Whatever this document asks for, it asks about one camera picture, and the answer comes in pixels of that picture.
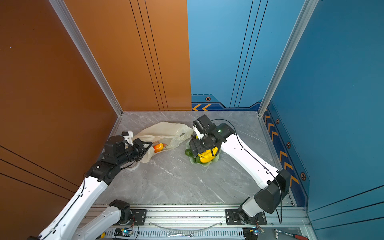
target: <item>yellow bell pepper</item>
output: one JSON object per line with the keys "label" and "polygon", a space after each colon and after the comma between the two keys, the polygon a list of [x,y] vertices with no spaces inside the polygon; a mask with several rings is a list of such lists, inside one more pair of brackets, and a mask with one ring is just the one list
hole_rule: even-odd
{"label": "yellow bell pepper", "polygon": [[[212,149],[214,155],[216,155],[217,150],[218,150],[217,147],[215,147],[214,149]],[[202,163],[210,162],[210,161],[212,161],[212,160],[215,158],[214,156],[212,156],[212,153],[211,153],[211,150],[210,150],[210,149],[209,149],[209,150],[206,150],[206,151],[203,152],[203,153],[199,153],[198,155],[199,155],[199,157],[200,157],[200,161],[201,161]]]}

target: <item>green plate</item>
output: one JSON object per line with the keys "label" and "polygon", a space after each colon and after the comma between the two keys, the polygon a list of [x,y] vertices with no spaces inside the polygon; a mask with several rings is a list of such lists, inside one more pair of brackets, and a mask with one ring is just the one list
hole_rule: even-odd
{"label": "green plate", "polygon": [[[187,144],[185,145],[185,149],[191,149],[191,148],[189,147],[189,141],[190,141],[190,140],[187,141]],[[185,155],[185,154],[184,154],[184,156],[186,156],[187,158],[189,158],[189,160],[190,160],[190,162],[191,162],[192,164],[200,164],[200,165],[202,165],[202,166],[204,166],[204,167],[208,167],[211,163],[213,163],[213,162],[217,162],[217,161],[218,161],[218,158],[219,158],[219,156],[220,156],[220,153],[221,153],[221,149],[220,149],[220,151],[218,152],[217,156],[216,156],[214,159],[212,159],[211,161],[206,162],[206,163],[195,162],[195,160],[194,160],[193,157],[189,157],[189,156],[187,156],[187,155]]]}

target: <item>orange chevron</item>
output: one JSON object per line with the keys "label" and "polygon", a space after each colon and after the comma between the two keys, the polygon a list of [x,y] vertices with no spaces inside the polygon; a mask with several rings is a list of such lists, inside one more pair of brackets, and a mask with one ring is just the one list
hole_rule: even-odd
{"label": "orange chevron", "polygon": [[265,125],[266,125],[266,119],[271,118],[271,116],[265,116]]}
{"label": "orange chevron", "polygon": [[284,155],[284,156],[288,157],[288,156],[287,156],[287,154],[286,154],[285,152],[283,152],[283,151],[280,151],[280,162],[281,162],[281,156],[282,156],[282,155]]}
{"label": "orange chevron", "polygon": [[292,167],[292,165],[288,164],[287,162],[284,162],[284,169],[286,170],[286,169],[287,169],[287,167],[289,167],[290,169],[292,169],[292,170],[293,170],[293,167]]}
{"label": "orange chevron", "polygon": [[271,126],[274,127],[274,125],[272,123],[268,123],[268,132],[270,132]]}
{"label": "orange chevron", "polygon": [[290,181],[290,187],[292,187],[292,180],[294,180],[295,182],[297,182],[297,184],[300,184],[299,183],[299,180],[297,180],[294,176],[291,175],[291,181]]}
{"label": "orange chevron", "polygon": [[208,104],[207,106],[203,107],[203,110],[204,110],[204,111],[208,111],[208,110],[207,110],[207,107],[209,107],[209,106],[211,106],[211,104]]}
{"label": "orange chevron", "polygon": [[274,136],[274,135],[279,136],[279,135],[277,134],[277,132],[272,131],[272,142],[273,142],[273,136]]}
{"label": "orange chevron", "polygon": [[201,106],[201,104],[198,104],[198,105],[196,105],[194,108],[192,108],[193,110],[195,110],[195,111],[198,111],[196,108],[198,108],[198,107],[200,107]]}

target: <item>yellow object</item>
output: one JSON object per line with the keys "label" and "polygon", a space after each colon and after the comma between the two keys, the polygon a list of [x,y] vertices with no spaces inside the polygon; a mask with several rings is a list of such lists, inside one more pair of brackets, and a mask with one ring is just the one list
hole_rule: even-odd
{"label": "yellow object", "polygon": [[153,148],[155,149],[155,152],[160,152],[161,150],[163,150],[164,144],[159,143],[159,144],[153,146]]}
{"label": "yellow object", "polygon": [[[212,149],[214,155],[216,155],[217,150],[218,150],[217,147],[215,147],[214,149]],[[214,156],[212,156],[212,153],[211,153],[211,150],[210,150],[210,149],[209,149],[209,150],[206,150],[206,151],[203,152],[203,153],[199,153],[198,156],[200,157],[200,161],[201,161],[202,163],[210,162],[210,161],[212,161],[212,160],[215,158]]]}

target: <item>green fruit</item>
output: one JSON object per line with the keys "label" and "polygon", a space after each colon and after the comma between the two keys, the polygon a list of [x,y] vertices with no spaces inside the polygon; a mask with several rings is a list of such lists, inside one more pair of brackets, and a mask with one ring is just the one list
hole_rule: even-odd
{"label": "green fruit", "polygon": [[201,163],[201,164],[202,164],[202,162],[200,161],[200,157],[199,157],[199,156],[195,157],[194,159],[195,159],[195,161],[196,161],[197,163]]}
{"label": "green fruit", "polygon": [[188,157],[194,157],[193,153],[192,153],[192,150],[190,149],[186,149],[185,150],[185,154],[188,156]]}

